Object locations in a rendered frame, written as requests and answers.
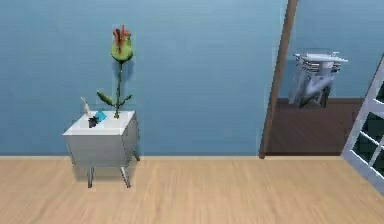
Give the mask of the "white glass-paned room door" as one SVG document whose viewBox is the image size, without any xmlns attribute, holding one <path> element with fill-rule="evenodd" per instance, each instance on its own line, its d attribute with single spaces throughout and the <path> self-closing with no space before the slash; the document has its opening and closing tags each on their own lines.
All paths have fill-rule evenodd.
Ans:
<svg viewBox="0 0 384 224">
<path fill-rule="evenodd" d="M 341 157 L 384 196 L 384 53 Z"/>
</svg>

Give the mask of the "white bedside table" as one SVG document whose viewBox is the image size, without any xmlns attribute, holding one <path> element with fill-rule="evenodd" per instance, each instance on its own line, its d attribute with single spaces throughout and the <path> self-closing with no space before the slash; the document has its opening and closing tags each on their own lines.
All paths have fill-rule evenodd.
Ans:
<svg viewBox="0 0 384 224">
<path fill-rule="evenodd" d="M 104 111 L 106 118 L 89 127 L 89 118 L 81 116 L 62 136 L 74 167 L 87 169 L 88 187 L 92 187 L 95 167 L 117 167 L 127 188 L 131 187 L 127 167 L 132 157 L 140 160 L 139 125 L 135 111 Z"/>
</svg>

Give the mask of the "green stemmed flower plant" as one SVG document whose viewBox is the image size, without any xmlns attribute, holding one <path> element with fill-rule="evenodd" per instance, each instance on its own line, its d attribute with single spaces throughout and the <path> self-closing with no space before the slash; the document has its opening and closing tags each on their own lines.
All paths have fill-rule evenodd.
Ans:
<svg viewBox="0 0 384 224">
<path fill-rule="evenodd" d="M 132 95 L 129 94 L 125 98 L 121 99 L 121 83 L 122 83 L 122 73 L 123 66 L 126 62 L 130 61 L 133 57 L 133 49 L 131 46 L 131 33 L 129 29 L 125 28 L 125 25 L 122 24 L 119 28 L 114 28 L 112 31 L 113 41 L 110 49 L 111 57 L 118 64 L 118 74 L 117 74 L 117 87 L 116 87 L 116 101 L 113 102 L 112 98 L 106 96 L 101 91 L 97 91 L 97 96 L 101 101 L 106 103 L 109 106 L 112 106 L 115 109 L 114 118 L 119 118 L 119 110 L 122 105 L 125 104 L 127 100 L 130 100 Z"/>
</svg>

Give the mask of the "grey folded rack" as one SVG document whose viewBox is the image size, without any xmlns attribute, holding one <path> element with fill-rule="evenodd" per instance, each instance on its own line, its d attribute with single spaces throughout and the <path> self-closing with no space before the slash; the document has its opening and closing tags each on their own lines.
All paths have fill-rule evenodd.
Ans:
<svg viewBox="0 0 384 224">
<path fill-rule="evenodd" d="M 288 97 L 289 104 L 299 108 L 316 103 L 325 108 L 332 89 L 335 75 L 347 59 L 338 52 L 331 54 L 296 53 L 296 73 Z"/>
</svg>

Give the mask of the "blue and black small object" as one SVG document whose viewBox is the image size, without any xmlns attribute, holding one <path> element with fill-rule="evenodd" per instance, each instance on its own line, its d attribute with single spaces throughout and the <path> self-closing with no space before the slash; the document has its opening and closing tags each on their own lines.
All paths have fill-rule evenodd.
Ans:
<svg viewBox="0 0 384 224">
<path fill-rule="evenodd" d="M 90 128 L 93 128 L 105 119 L 106 119 L 106 114 L 102 111 L 97 111 L 94 116 L 88 119 L 88 125 Z"/>
</svg>

